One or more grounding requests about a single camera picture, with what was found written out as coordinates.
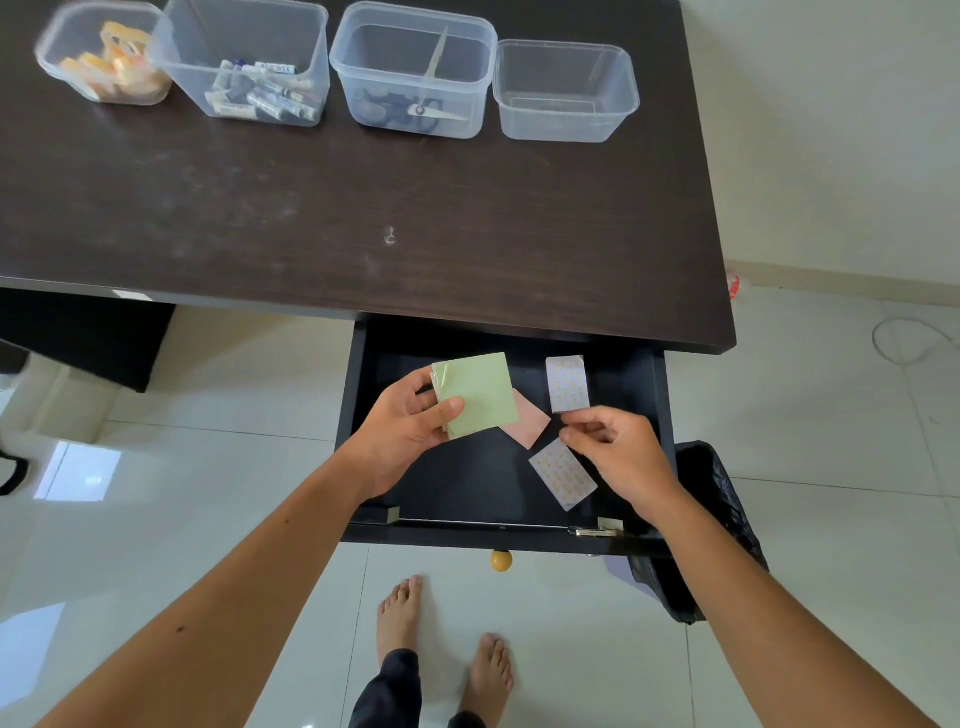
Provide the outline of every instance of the cable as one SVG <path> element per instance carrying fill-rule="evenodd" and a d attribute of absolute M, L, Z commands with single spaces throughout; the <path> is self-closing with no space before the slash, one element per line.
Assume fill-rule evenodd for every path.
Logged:
<path fill-rule="evenodd" d="M 921 353 L 919 356 L 913 357 L 912 359 L 898 360 L 893 356 L 889 356 L 887 352 L 883 350 L 883 348 L 879 345 L 879 343 L 876 340 L 876 334 L 880 331 L 882 327 L 885 327 L 889 324 L 893 324 L 896 321 L 903 321 L 907 324 L 919 324 L 920 326 L 924 328 L 928 328 L 934 333 L 936 333 L 937 335 L 939 335 L 940 337 L 942 337 L 943 341 L 938 341 L 936 344 L 933 344 L 932 346 L 927 347 L 923 353 Z M 928 359 L 930 355 L 933 354 L 937 349 L 939 349 L 944 343 L 950 344 L 960 352 L 960 341 L 957 341 L 956 339 L 951 338 L 948 334 L 939 330 L 932 324 L 928 324 L 926 321 L 922 321 L 921 319 L 913 319 L 913 318 L 899 317 L 899 316 L 894 316 L 889 319 L 884 319 L 874 327 L 874 332 L 873 334 L 871 334 L 871 338 L 874 341 L 874 349 L 876 349 L 876 353 L 878 353 L 884 359 L 889 361 L 891 364 L 896 364 L 897 366 L 900 366 L 900 367 L 912 367 L 914 364 L 920 364 L 920 362 Z"/>

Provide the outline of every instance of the open drawer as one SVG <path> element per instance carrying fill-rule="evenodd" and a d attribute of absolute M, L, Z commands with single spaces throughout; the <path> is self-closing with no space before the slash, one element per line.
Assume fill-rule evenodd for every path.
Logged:
<path fill-rule="evenodd" d="M 663 352 L 643 342 L 565 335 L 565 340 L 491 333 L 468 325 L 397 316 L 357 322 L 344 392 L 337 447 L 356 431 L 390 384 L 436 361 L 505 352 L 515 388 L 550 413 L 545 359 L 581 354 L 590 401 L 650 418 L 663 449 L 674 458 Z M 565 512 L 528 462 L 557 438 L 560 418 L 524 449 L 499 428 L 428 451 L 383 498 L 370 501 L 347 529 L 346 541 L 459 546 L 498 550 L 653 555 L 666 553 L 660 535 L 615 494 L 581 458 L 598 489 Z M 370 513 L 399 508 L 385 524 Z M 623 521 L 623 537 L 577 535 L 596 531 L 598 518 Z"/>

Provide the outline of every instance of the trash bag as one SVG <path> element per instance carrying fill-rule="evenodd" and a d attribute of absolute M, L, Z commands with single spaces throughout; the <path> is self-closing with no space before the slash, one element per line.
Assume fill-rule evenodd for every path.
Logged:
<path fill-rule="evenodd" d="M 769 571 L 763 549 L 747 521 L 743 504 L 720 462 L 720 456 L 708 443 L 677 445 L 677 476 L 687 491 L 717 519 L 727 532 L 765 570 Z M 670 556 L 631 556 L 634 579 L 646 584 L 676 621 L 685 624 L 704 621 L 693 594 L 686 587 L 677 562 Z"/>

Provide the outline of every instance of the empty plastic container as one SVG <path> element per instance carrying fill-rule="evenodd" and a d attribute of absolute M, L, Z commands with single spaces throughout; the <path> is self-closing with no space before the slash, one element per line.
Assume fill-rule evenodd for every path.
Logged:
<path fill-rule="evenodd" d="M 330 90 L 326 21 L 293 0 L 170 0 L 148 58 L 208 116 L 312 127 Z"/>
<path fill-rule="evenodd" d="M 607 141 L 640 106 L 630 55 L 612 45 L 501 40 L 493 74 L 511 139 Z"/>
<path fill-rule="evenodd" d="M 36 44 L 36 60 L 90 101 L 151 106 L 170 78 L 145 56 L 163 13 L 150 3 L 82 2 L 54 14 Z"/>
<path fill-rule="evenodd" d="M 469 139 L 483 126 L 495 49 L 483 18 L 362 2 L 344 13 L 330 64 L 359 123 Z"/>

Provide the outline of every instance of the bare foot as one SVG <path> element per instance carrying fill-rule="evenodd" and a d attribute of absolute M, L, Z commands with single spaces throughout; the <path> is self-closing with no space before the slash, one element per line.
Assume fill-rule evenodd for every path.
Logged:
<path fill-rule="evenodd" d="M 503 717 L 503 709 L 507 707 L 507 696 L 513 689 L 510 650 L 496 635 L 484 635 L 470 665 L 460 712 L 475 713 L 487 728 L 496 728 Z"/>
<path fill-rule="evenodd" d="M 380 602 L 376 610 L 376 656 L 381 666 L 395 649 L 417 651 L 422 589 L 423 578 L 411 576 L 397 584 L 393 593 Z"/>

